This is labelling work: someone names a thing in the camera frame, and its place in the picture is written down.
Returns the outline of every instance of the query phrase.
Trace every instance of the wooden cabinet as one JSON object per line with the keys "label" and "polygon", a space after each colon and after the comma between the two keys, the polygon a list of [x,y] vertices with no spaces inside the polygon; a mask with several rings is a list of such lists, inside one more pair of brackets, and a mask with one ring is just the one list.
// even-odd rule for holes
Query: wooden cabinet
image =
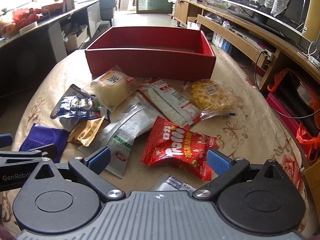
{"label": "wooden cabinet", "polygon": [[189,6],[190,4],[188,2],[177,0],[174,6],[174,18],[178,22],[187,24]]}

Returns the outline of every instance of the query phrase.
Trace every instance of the blue gripper pad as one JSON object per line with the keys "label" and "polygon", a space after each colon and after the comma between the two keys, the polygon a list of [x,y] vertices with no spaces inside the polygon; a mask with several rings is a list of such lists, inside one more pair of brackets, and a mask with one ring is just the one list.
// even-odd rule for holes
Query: blue gripper pad
{"label": "blue gripper pad", "polygon": [[212,150],[207,151],[207,162],[211,169],[219,176],[231,168],[232,160],[221,157]]}
{"label": "blue gripper pad", "polygon": [[0,134],[0,148],[11,146],[13,142],[10,134]]}
{"label": "blue gripper pad", "polygon": [[110,163],[111,152],[108,147],[88,161],[87,167],[96,174],[100,174]]}

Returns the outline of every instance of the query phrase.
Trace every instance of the patterned tablecloth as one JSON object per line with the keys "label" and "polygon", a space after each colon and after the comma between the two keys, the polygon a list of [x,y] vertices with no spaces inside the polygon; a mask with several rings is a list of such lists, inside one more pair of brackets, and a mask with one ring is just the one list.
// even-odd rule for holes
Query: patterned tablecloth
{"label": "patterned tablecloth", "polygon": [[[255,88],[244,71],[223,50],[213,47],[217,61],[212,80],[221,80],[238,101],[240,113],[233,117],[216,116],[201,121],[192,130],[218,138],[219,150],[231,157],[244,157],[251,163],[264,163],[268,158],[275,158],[292,179],[307,205],[306,216],[300,226],[305,227],[308,216],[308,200],[301,178],[300,152],[289,133],[274,115],[268,103]],[[13,151],[18,151],[33,123],[47,127],[62,128],[59,119],[50,119],[49,115],[63,93],[71,84],[81,88],[92,80],[85,54],[78,50],[58,63],[38,88],[20,121]],[[181,90],[184,82],[167,81],[169,85]],[[141,154],[148,138],[148,133],[138,137],[132,147],[130,158],[122,179],[108,171],[101,176],[123,189],[127,195],[132,190],[150,190],[160,175],[168,173],[197,188],[205,184],[196,176],[171,167],[148,167],[141,160]],[[68,143],[61,162],[71,157],[82,155],[78,145]],[[17,222],[12,214],[12,203],[18,190],[7,191],[3,197],[2,220],[14,235],[19,232]]]}

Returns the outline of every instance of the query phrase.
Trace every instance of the wooden shelf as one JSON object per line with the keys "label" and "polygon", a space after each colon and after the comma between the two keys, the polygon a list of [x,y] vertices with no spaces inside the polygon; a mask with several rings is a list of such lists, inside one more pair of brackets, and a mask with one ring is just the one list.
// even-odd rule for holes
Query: wooden shelf
{"label": "wooden shelf", "polygon": [[[209,28],[210,30],[214,31],[215,33],[219,34],[227,41],[229,41],[233,46],[241,50],[247,57],[249,57],[253,62],[256,62],[258,56],[260,54],[260,50],[254,47],[252,44],[238,36],[237,34],[233,33],[232,31],[226,29],[222,25],[209,20],[208,18],[198,14],[197,16],[198,22]],[[265,55],[261,55],[258,61],[258,66],[263,67],[267,61],[267,57]]]}
{"label": "wooden shelf", "polygon": [[[228,21],[231,21],[235,24],[240,25],[241,27],[252,31],[260,38],[264,39],[265,41],[269,42],[271,45],[279,49],[283,54],[287,57],[291,58],[295,63],[300,65],[304,70],[306,70],[318,83],[320,83],[320,70],[317,69],[314,65],[312,65],[305,57],[302,57],[298,54],[298,51],[301,52],[299,49],[288,43],[287,41],[279,38],[278,36],[266,31],[265,29],[248,22],[244,19],[241,19],[238,16],[235,16],[229,13],[227,10],[215,7],[210,4],[205,4],[203,2],[194,2],[190,0],[181,0],[188,2],[190,5],[194,5],[198,8],[206,10],[208,12],[215,13]],[[276,68],[274,70],[275,73],[279,72],[281,68]]]}

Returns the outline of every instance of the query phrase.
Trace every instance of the gold wrapper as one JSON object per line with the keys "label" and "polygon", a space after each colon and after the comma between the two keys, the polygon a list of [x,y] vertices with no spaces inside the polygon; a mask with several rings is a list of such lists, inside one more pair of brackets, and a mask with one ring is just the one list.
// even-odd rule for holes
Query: gold wrapper
{"label": "gold wrapper", "polygon": [[71,131],[68,142],[88,147],[96,136],[105,116],[98,119],[81,119]]}

